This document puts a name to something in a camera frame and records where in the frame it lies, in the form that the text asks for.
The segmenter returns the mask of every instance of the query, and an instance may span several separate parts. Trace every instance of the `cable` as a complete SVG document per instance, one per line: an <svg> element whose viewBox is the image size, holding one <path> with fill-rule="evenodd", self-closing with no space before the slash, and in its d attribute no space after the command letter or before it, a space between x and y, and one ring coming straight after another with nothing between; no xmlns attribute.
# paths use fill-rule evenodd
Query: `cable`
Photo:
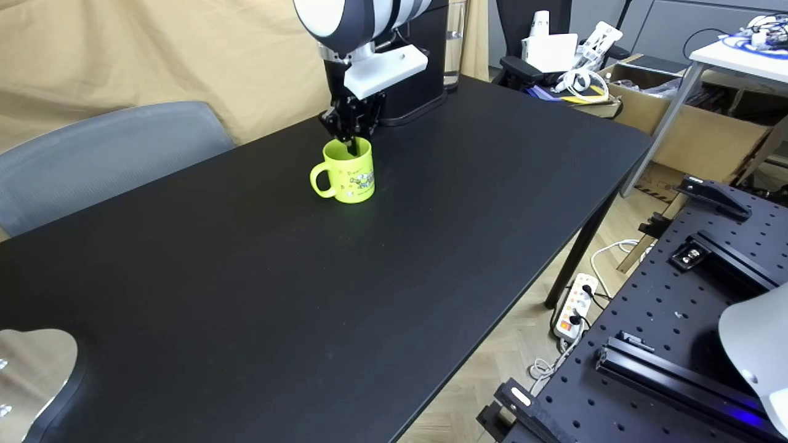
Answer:
<svg viewBox="0 0 788 443"><path fill-rule="evenodd" d="M558 99L569 102L569 103L606 103L606 102L610 102L607 81L586 66L564 72L558 77L558 85L553 86L553 93L558 93Z"/></svg>
<svg viewBox="0 0 788 443"><path fill-rule="evenodd" d="M617 246L621 252L628 252L628 248L636 246L636 245L637 245L637 240L621 240L621 241L613 241L613 245L607 245L607 246L600 246L600 248L596 248L596 252L591 254L591 259L589 259L591 274L596 275L596 280L597 280L597 286L600 286L600 291L604 291L606 296L610 296L610 291L607 291L604 275L600 275L597 269L596 269L596 257L604 254L604 252L610 252L610 248L615 248L615 246Z"/></svg>
<svg viewBox="0 0 788 443"><path fill-rule="evenodd" d="M597 294L591 294L589 299L591 299L591 302L593 302L597 311L606 311L606 307L607 307L607 305L600 305L600 302L597 302Z"/></svg>
<svg viewBox="0 0 788 443"><path fill-rule="evenodd" d="M689 51L686 51L689 43L691 43L696 35L703 35L703 33L727 35L727 33L719 29L719 28L702 28L702 29L691 33L691 35L684 39L684 44L681 44L681 58L684 58L686 61L689 61Z"/></svg>
<svg viewBox="0 0 788 443"><path fill-rule="evenodd" d="M529 386L529 392L535 393L537 385L547 385L549 377L561 368L561 361L565 360L565 355L581 343L584 333L591 329L589 317L577 315L581 323L581 333L574 338L574 343L569 339L558 339L558 357L553 361L547 361L541 357L537 357L531 364L527 364L527 375L535 379L535 385Z"/></svg>

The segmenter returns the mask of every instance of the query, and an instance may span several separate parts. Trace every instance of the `white cable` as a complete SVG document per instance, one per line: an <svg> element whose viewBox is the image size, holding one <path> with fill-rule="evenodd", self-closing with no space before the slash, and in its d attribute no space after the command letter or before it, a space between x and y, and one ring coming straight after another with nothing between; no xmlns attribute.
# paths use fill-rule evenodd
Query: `white cable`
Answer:
<svg viewBox="0 0 788 443"><path fill-rule="evenodd" d="M564 72L558 77L558 85L553 86L553 91L557 93L569 91L572 96L584 99L584 102L591 102L591 99L593 102L607 102L610 99L607 81L600 73L596 73L596 72L591 72L586 66Z"/></svg>
<svg viewBox="0 0 788 443"><path fill-rule="evenodd" d="M621 241L613 241L613 245L607 245L607 246L600 246L600 248L596 248L591 257L589 257L589 263L591 263L591 274L596 275L596 280L597 280L597 286L600 286L600 291L606 294L606 296L610 296L610 291L607 291L607 286L606 286L606 278L597 274L597 269L596 269L596 257L597 254L604 254L604 252L610 252L610 248L621 248L621 252L628 252L628 248L633 248L637 245L637 240L621 240Z"/></svg>
<svg viewBox="0 0 788 443"><path fill-rule="evenodd" d="M561 361L565 360L565 355L581 343L584 333L586 333L586 317L581 320L581 333L574 338L574 343L558 339L558 357L553 361L547 361L541 357L537 357L531 364L527 364L527 375L535 379L535 385L529 386L531 393L537 393L537 385L547 385L549 377L561 368Z"/></svg>

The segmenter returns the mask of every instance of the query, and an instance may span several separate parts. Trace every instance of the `mug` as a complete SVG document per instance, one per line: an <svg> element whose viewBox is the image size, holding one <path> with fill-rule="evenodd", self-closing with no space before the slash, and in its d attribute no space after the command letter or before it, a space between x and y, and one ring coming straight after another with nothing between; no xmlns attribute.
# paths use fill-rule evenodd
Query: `mug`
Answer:
<svg viewBox="0 0 788 443"><path fill-rule="evenodd" d="M372 144L366 137L355 137L355 145L357 156L338 137L323 145L323 163L309 173L316 195L341 204L359 204L375 195ZM328 189L318 188L323 173L328 173Z"/></svg>

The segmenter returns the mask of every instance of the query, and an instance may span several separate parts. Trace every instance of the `chair backrest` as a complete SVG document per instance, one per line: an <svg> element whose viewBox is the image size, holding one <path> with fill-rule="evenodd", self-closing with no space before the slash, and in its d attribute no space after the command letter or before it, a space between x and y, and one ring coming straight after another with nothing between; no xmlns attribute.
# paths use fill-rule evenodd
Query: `chair backrest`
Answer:
<svg viewBox="0 0 788 443"><path fill-rule="evenodd" d="M549 11L549 35L569 33L572 0L496 0L506 58L521 58L521 39L531 33L537 11Z"/></svg>
<svg viewBox="0 0 788 443"><path fill-rule="evenodd" d="M213 112L199 102L82 121L0 156L0 226L16 236L231 145Z"/></svg>

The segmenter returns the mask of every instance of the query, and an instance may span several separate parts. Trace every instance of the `fabric partition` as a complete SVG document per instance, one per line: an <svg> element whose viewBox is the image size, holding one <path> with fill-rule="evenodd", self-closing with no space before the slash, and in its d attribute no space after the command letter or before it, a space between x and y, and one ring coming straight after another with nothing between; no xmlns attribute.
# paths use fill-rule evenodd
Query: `fabric partition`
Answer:
<svg viewBox="0 0 788 443"><path fill-rule="evenodd" d="M206 102L237 144L328 107L293 0L0 0L0 59L0 153L137 103ZM463 72L487 80L487 0Z"/></svg>

